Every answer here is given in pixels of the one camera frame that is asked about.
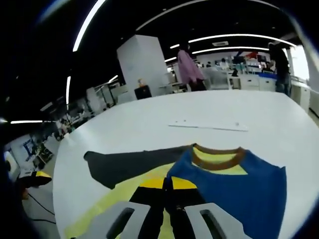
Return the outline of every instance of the brown collar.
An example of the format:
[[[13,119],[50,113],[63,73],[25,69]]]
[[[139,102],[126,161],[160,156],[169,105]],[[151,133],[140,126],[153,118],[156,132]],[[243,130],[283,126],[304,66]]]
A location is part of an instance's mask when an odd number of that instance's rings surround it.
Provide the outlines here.
[[[205,147],[202,147],[196,143],[193,144],[192,146],[197,148],[201,152],[209,153],[209,154],[234,154],[234,153],[236,154],[232,159],[230,159],[226,162],[210,163],[210,162],[206,162],[206,161],[200,159],[196,155],[194,150],[192,150],[193,163],[200,166],[201,168],[204,168],[207,170],[212,170],[212,171],[232,168],[232,167],[238,165],[245,156],[245,150],[241,147],[239,147],[237,149],[230,149],[230,150],[217,150],[217,149],[205,148]]]

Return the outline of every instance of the black cable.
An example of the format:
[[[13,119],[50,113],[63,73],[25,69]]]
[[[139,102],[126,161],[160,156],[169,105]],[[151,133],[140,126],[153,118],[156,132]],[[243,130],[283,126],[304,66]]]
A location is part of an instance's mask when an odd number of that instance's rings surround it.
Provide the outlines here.
[[[33,218],[30,218],[30,219],[32,221],[35,221],[35,222],[48,222],[48,223],[56,224],[55,222],[49,221],[49,220],[46,220],[46,219],[33,219]]]
[[[51,212],[50,210],[46,209],[44,206],[42,206],[31,194],[28,193],[28,195],[34,199],[34,201],[36,201],[43,209],[45,209],[47,212],[51,213],[52,215],[55,216],[55,214],[53,212]]]

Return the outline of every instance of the white table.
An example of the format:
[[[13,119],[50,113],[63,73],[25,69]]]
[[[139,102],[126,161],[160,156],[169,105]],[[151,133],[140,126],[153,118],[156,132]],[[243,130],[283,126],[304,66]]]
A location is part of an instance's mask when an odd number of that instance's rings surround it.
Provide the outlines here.
[[[248,132],[169,127],[172,120],[235,120]],[[280,232],[290,238],[319,193],[319,129],[284,94],[261,91],[205,91],[172,94],[115,106],[70,133],[60,144],[54,178],[56,222],[73,224],[109,189],[92,179],[86,151],[120,153],[191,143],[230,149],[242,146],[266,161],[286,166],[287,203]]]

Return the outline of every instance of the pink shirt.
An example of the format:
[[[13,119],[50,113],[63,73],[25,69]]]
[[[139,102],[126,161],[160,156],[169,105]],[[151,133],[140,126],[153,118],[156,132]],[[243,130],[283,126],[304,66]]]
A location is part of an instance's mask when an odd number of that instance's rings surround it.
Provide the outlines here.
[[[180,50],[177,59],[181,81],[184,84],[188,84],[191,80],[193,82],[196,82],[196,79],[204,80],[202,73],[187,52]]]

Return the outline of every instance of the blue t-shirt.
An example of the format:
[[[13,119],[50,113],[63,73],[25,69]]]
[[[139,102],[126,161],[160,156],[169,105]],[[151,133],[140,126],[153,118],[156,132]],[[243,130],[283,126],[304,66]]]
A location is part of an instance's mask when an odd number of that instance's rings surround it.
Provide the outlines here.
[[[194,183],[207,203],[215,203],[239,220],[252,239],[276,239],[284,216],[286,170],[255,156],[249,150],[240,162],[246,175],[221,175],[192,165],[186,151],[167,176]]]

